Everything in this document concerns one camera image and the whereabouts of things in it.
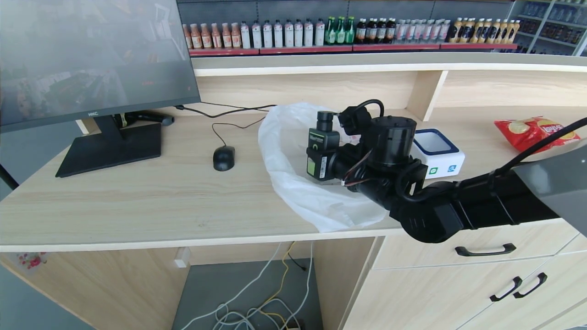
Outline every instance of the red chip bag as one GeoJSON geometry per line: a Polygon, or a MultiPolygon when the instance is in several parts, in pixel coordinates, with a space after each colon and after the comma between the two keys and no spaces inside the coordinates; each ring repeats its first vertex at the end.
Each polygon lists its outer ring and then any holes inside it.
{"type": "MultiPolygon", "coordinates": [[[[496,120],[494,123],[508,142],[519,151],[526,150],[536,142],[564,127],[559,123],[555,123],[542,117],[532,117],[524,120],[496,120]]],[[[580,139],[581,138],[575,132],[570,132],[546,147],[538,150],[537,153],[548,150],[554,146],[562,146],[563,144],[578,141],[580,139]]]]}

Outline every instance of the green bottle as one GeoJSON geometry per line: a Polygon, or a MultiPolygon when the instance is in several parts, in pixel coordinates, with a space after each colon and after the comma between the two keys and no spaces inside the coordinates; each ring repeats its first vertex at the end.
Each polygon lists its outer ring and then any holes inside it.
{"type": "Polygon", "coordinates": [[[352,45],[354,40],[355,40],[355,18],[353,16],[349,16],[349,22],[346,25],[345,43],[348,45],[352,45]]]}
{"type": "Polygon", "coordinates": [[[334,27],[334,17],[328,18],[328,26],[326,27],[326,43],[328,45],[334,45],[336,42],[336,29],[334,27]]]}
{"type": "Polygon", "coordinates": [[[345,18],[338,17],[338,28],[336,31],[336,43],[342,45],[345,42],[345,18]]]}

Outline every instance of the monitor screen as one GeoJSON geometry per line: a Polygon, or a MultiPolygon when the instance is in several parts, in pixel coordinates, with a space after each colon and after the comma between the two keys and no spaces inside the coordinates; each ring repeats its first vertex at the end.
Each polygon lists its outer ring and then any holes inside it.
{"type": "Polygon", "coordinates": [[[0,126],[200,101],[176,0],[2,0],[0,126]]]}

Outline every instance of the drawer handle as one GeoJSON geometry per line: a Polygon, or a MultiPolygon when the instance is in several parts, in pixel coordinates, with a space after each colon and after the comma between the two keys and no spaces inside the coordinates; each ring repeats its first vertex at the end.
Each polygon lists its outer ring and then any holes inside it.
{"type": "Polygon", "coordinates": [[[463,257],[485,257],[488,255],[500,255],[500,254],[508,254],[514,252],[516,249],[514,244],[506,243],[504,244],[504,250],[499,252],[487,252],[487,253],[473,253],[465,247],[456,247],[454,248],[457,251],[458,255],[462,255],[463,257]]]}
{"type": "Polygon", "coordinates": [[[501,296],[499,298],[496,295],[492,295],[491,297],[489,297],[489,299],[491,301],[500,301],[503,298],[507,297],[510,293],[514,292],[517,288],[519,288],[520,285],[522,285],[522,278],[519,276],[514,277],[513,281],[514,281],[514,287],[511,290],[509,290],[508,292],[506,292],[503,296],[501,296]]]}
{"type": "Polygon", "coordinates": [[[519,291],[514,293],[514,298],[516,298],[516,299],[523,298],[523,297],[526,297],[527,295],[531,294],[532,291],[538,289],[538,287],[540,287],[542,284],[544,284],[544,282],[546,282],[547,278],[548,278],[548,276],[546,274],[544,274],[543,272],[538,274],[538,279],[540,280],[540,282],[538,282],[538,284],[535,287],[533,287],[532,290],[530,290],[524,294],[519,293],[519,291]]]}

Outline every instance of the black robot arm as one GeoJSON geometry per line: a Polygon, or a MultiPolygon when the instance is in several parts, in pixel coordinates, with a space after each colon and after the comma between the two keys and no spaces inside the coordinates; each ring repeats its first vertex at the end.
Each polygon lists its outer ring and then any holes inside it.
{"type": "MultiPolygon", "coordinates": [[[[334,115],[319,112],[317,128],[310,129],[308,174],[319,181],[342,180],[350,191],[362,193],[388,210],[410,236],[421,242],[440,243],[464,229],[558,217],[511,170],[515,165],[512,162],[476,178],[423,187],[428,167],[410,157],[416,122],[384,116],[378,100],[338,114],[345,133],[361,135],[357,145],[339,147],[338,133],[332,131],[334,115]],[[380,106],[379,117],[371,118],[365,108],[371,103],[380,106]]],[[[552,142],[556,136],[547,139],[552,142]]]]}

